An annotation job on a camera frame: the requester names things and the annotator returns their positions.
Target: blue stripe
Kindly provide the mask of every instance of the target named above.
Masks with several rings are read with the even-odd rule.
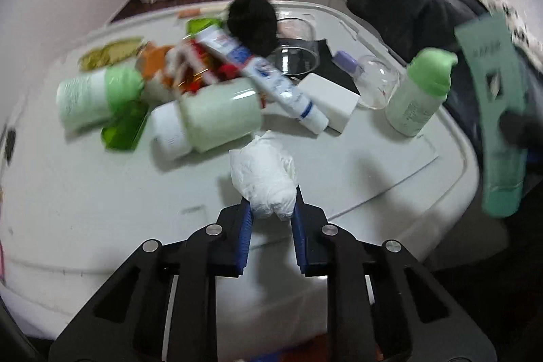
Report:
[[[307,115],[311,112],[311,108],[313,108],[313,102],[311,102],[310,100],[306,110],[302,112],[300,119],[305,119]]]

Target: crumpled white tissue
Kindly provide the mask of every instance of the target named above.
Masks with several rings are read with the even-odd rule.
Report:
[[[230,173],[254,217],[268,218],[274,213],[281,220],[292,217],[298,186],[294,159],[271,131],[230,151]]]

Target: white tube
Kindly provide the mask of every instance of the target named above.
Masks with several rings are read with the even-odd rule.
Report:
[[[216,25],[200,31],[196,42],[226,63],[236,66],[260,91],[269,95],[294,119],[314,134],[328,126],[328,118],[292,82],[263,57],[253,55]]]

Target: purple cap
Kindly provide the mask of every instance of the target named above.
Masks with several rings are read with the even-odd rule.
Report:
[[[354,74],[356,69],[360,66],[357,60],[345,51],[338,51],[332,58],[332,62],[349,74]]]

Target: metal screw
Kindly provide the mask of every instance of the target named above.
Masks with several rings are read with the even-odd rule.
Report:
[[[400,250],[402,250],[402,245],[394,240],[387,241],[385,247],[389,252],[392,253],[398,253]]]
[[[325,224],[321,230],[322,230],[322,233],[328,236],[335,236],[339,232],[338,228],[334,226],[333,224]]]
[[[149,241],[143,243],[142,248],[144,252],[154,252],[156,249],[158,249],[158,241],[155,239],[150,239]]]
[[[211,236],[217,236],[223,231],[223,227],[219,224],[210,224],[205,228],[205,233]]]

